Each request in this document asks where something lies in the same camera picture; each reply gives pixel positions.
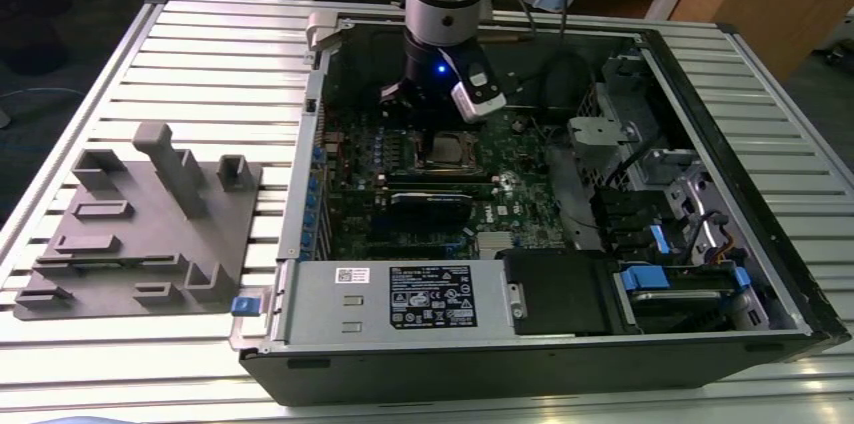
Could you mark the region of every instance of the motherboard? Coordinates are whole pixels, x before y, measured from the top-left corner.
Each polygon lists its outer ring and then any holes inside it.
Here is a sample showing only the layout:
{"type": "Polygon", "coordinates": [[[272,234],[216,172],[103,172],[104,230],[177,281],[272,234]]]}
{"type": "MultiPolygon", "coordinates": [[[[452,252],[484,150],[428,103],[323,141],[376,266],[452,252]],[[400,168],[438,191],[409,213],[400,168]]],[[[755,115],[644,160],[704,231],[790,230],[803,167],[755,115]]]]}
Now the motherboard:
{"type": "Polygon", "coordinates": [[[512,112],[432,133],[332,116],[332,258],[492,259],[511,247],[563,247],[544,162],[555,131],[512,112]]]}

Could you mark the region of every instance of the power supply label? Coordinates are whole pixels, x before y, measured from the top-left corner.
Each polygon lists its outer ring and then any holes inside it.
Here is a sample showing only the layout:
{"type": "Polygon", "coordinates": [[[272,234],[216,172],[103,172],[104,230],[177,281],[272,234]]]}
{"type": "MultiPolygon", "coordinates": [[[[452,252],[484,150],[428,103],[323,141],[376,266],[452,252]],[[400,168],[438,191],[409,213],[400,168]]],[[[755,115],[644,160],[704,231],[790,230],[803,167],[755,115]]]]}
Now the power supply label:
{"type": "Polygon", "coordinates": [[[468,266],[392,267],[388,275],[395,329],[478,326],[468,266]]]}

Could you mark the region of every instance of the aluminum extrusion table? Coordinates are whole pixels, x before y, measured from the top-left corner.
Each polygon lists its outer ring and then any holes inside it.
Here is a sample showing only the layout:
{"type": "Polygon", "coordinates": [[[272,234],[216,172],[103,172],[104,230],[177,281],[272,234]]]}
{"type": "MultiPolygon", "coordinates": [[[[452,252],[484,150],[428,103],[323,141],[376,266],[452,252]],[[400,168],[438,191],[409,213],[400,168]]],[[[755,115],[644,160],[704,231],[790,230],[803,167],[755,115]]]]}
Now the aluminum extrusion table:
{"type": "MultiPolygon", "coordinates": [[[[29,279],[75,192],[81,149],[131,145],[140,121],[167,121],[199,160],[243,154],[264,165],[241,278],[273,281],[316,9],[400,15],[387,6],[277,0],[152,0],[140,11],[0,233],[0,421],[75,415],[137,422],[850,422],[854,344],[748,369],[702,389],[395,406],[285,408],[229,345],[264,319],[228,314],[21,322],[29,279]]],[[[496,13],[498,20],[522,20],[496,13]]],[[[776,214],[831,303],[854,327],[854,176],[736,34],[714,25],[574,18],[655,27],[776,214]]]]}

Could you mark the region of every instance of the blue latch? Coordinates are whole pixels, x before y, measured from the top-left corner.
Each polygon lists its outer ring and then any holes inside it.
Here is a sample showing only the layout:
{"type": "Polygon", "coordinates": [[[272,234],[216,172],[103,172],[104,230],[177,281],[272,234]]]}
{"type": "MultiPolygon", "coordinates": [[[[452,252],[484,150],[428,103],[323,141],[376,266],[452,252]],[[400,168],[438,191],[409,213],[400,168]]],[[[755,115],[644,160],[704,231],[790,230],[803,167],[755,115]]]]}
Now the blue latch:
{"type": "Polygon", "coordinates": [[[231,315],[256,317],[261,315],[261,300],[257,297],[235,297],[231,301],[231,315]]]}
{"type": "Polygon", "coordinates": [[[744,269],[743,267],[736,267],[732,271],[732,275],[735,277],[738,288],[743,291],[750,287],[750,274],[747,274],[747,269],[744,269]]]}
{"type": "Polygon", "coordinates": [[[660,252],[662,254],[670,254],[670,244],[667,244],[662,226],[659,226],[658,224],[651,225],[650,231],[652,231],[652,237],[655,238],[655,244],[658,245],[658,252],[660,252]]]}
{"type": "Polygon", "coordinates": [[[670,289],[670,281],[662,266],[631,266],[619,273],[626,291],[670,289]]]}

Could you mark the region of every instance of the barcode sticker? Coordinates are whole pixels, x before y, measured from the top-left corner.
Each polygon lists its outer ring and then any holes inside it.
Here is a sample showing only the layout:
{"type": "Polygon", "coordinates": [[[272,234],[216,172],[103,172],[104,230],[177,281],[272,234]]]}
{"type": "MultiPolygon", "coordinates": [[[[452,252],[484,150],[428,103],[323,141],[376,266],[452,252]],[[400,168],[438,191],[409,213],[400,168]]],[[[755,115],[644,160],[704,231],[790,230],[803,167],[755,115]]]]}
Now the barcode sticker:
{"type": "Polygon", "coordinates": [[[371,269],[367,267],[339,267],[335,269],[335,284],[368,284],[371,269]]]}

